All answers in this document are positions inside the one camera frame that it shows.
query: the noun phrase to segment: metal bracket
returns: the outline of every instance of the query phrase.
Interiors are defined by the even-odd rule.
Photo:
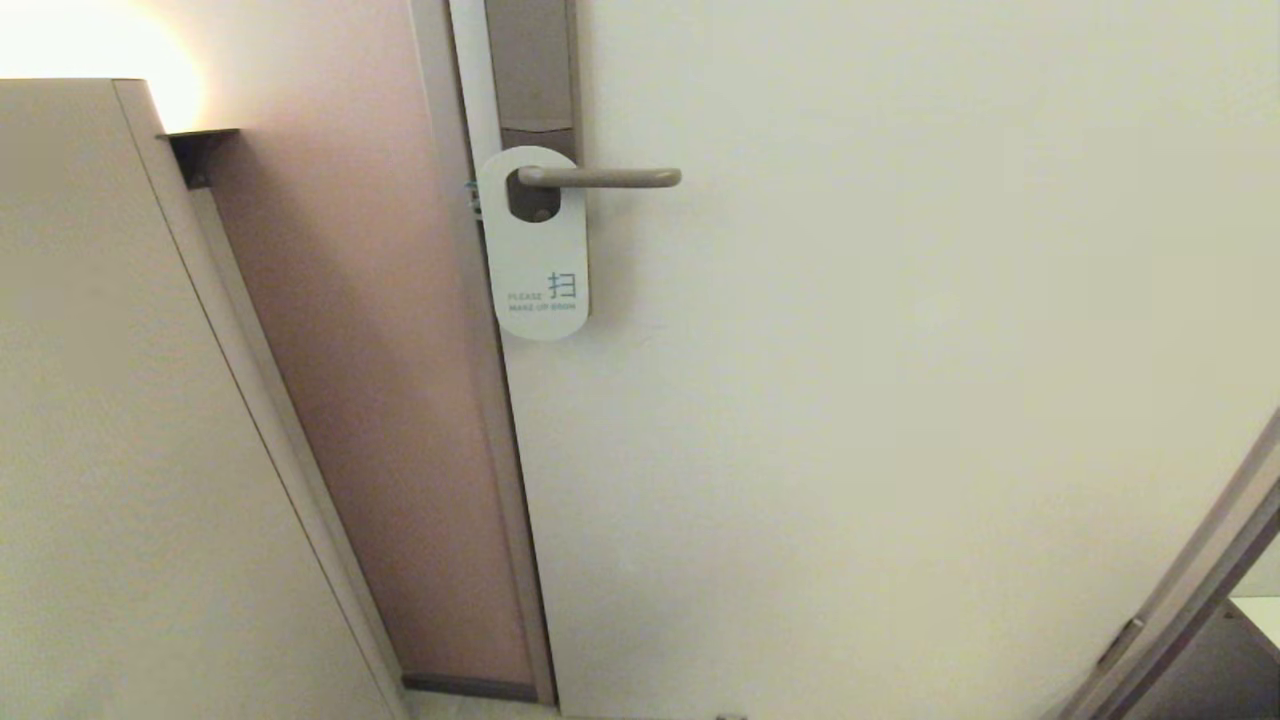
[[[1102,657],[1098,659],[1097,666],[1110,667],[1112,662],[1124,655],[1124,651],[1129,650],[1129,646],[1133,644],[1133,641],[1138,639],[1138,634],[1142,633],[1142,629],[1146,626],[1147,621],[1142,618],[1130,618],[1129,621],[1124,624],[1124,628],[1120,628],[1120,632],[1116,633],[1116,639],[1111,641],[1106,652],[1103,652]]]
[[[160,136],[169,140],[173,147],[173,156],[178,160],[182,170],[182,179],[187,183],[187,190],[209,187],[209,159],[214,150],[227,141],[227,138],[239,135],[238,129],[211,129],[200,132],[179,132]]]

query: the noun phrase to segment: door hinge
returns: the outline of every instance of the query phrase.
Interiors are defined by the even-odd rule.
[[[484,213],[480,210],[480,184],[476,181],[468,181],[465,187],[467,188],[467,206],[471,208],[471,214],[476,217],[476,220],[484,222]]]
[[[1129,621],[1120,628],[1120,632],[1116,633],[1116,638],[1107,646],[1102,657],[1098,659],[1098,667],[1110,667],[1112,662],[1124,655],[1124,651],[1129,650],[1129,646],[1133,644],[1133,641],[1138,639],[1138,635],[1146,626],[1147,621],[1142,618],[1130,618]]]

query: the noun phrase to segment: baseboard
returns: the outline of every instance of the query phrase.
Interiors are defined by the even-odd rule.
[[[538,702],[538,689],[534,685],[524,683],[451,678],[449,675],[429,675],[426,673],[406,673],[402,682],[411,691],[511,700],[516,702]]]

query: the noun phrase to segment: floor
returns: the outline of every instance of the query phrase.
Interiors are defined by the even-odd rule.
[[[451,694],[408,692],[413,720],[548,720],[561,715],[554,707],[502,702]]]

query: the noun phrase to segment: wall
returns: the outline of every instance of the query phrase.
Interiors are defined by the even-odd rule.
[[[170,132],[243,129],[215,193],[402,665],[530,684],[497,488],[513,459],[494,457],[502,429],[480,406],[502,377],[472,361],[485,328],[460,284],[406,4],[0,13],[0,74],[44,74],[44,60],[151,77]]]
[[[1280,544],[1275,541],[1258,556],[1257,562],[1231,591],[1231,597],[1265,597],[1280,594]]]

